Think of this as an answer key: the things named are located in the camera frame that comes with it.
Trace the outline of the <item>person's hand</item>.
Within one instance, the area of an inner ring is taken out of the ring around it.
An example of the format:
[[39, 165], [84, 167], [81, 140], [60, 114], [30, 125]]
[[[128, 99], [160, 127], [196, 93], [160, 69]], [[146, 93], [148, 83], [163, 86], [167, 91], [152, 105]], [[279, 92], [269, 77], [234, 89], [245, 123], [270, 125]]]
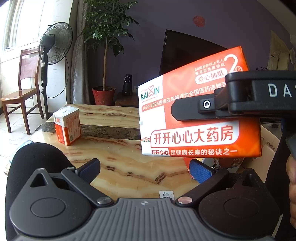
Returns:
[[289, 198], [290, 198], [290, 222], [296, 228], [296, 160], [292, 155], [287, 160], [287, 175], [290, 180]]

